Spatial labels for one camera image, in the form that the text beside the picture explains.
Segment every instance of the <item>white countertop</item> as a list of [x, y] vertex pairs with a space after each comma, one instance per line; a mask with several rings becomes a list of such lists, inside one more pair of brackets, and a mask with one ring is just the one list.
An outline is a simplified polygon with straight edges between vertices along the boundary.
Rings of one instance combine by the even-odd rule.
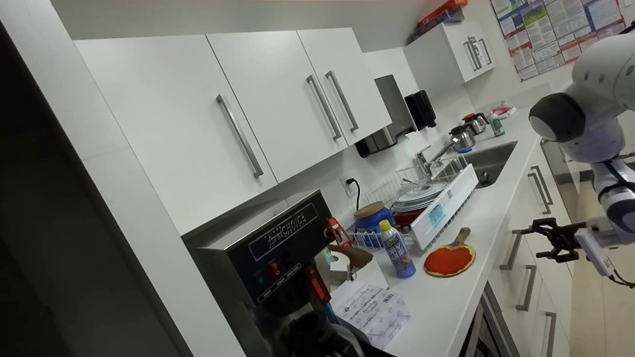
[[506, 136], [502, 138], [492, 138], [490, 130], [476, 138], [474, 153], [510, 142], [518, 142], [518, 146], [498, 181], [492, 187], [476, 189], [437, 243], [433, 243], [433, 249], [448, 245], [462, 227], [468, 227], [472, 231], [468, 245], [474, 249], [476, 261], [464, 274], [431, 278], [421, 270], [427, 255], [411, 255], [417, 274], [409, 280], [399, 280], [387, 255], [375, 255], [389, 288], [405, 300], [411, 312], [407, 328], [387, 346], [389, 354], [397, 357], [454, 357], [460, 354], [486, 280], [498, 259], [498, 233], [506, 225], [506, 215], [524, 179], [530, 153], [540, 146], [540, 138], [532, 132], [526, 118], [528, 112], [518, 112], [516, 118], [504, 120]]

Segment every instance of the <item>poster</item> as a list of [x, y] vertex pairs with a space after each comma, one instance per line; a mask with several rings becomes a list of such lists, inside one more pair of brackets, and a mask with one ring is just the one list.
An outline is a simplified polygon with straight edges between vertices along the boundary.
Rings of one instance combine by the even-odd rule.
[[522, 82], [575, 62], [625, 29], [617, 0], [490, 0]]

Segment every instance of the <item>sink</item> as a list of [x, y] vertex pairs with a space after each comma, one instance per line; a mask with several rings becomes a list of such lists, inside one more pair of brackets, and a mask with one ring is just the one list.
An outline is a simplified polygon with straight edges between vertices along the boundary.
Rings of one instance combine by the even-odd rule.
[[470, 163], [476, 171], [476, 177], [478, 177], [476, 189], [492, 187], [498, 181], [500, 171], [508, 163], [514, 148], [516, 148], [516, 142], [464, 155], [464, 161]]

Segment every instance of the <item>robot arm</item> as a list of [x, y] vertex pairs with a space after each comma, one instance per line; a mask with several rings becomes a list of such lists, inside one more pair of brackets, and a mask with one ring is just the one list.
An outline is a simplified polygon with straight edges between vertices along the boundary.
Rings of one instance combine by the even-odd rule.
[[625, 148], [617, 116], [627, 110], [635, 112], [635, 34], [587, 48], [573, 66], [572, 84], [540, 100], [530, 112], [538, 136], [560, 144], [568, 157], [591, 165], [593, 189], [607, 223], [577, 225], [568, 235], [575, 237], [597, 272], [611, 278], [617, 272], [601, 247], [635, 243], [635, 171], [617, 159]]

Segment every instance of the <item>upper cabinet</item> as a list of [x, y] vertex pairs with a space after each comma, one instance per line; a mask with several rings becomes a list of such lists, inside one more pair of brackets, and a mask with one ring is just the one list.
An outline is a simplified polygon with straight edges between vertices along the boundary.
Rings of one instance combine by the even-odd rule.
[[441, 25], [405, 48], [419, 88], [441, 96], [494, 68], [478, 23]]
[[333, 104], [349, 146], [387, 128], [391, 118], [375, 80], [363, 66], [363, 54], [353, 31], [302, 31], [298, 32], [306, 54]]
[[204, 36], [75, 44], [181, 235], [276, 185]]
[[208, 36], [278, 181], [347, 148], [296, 32]]

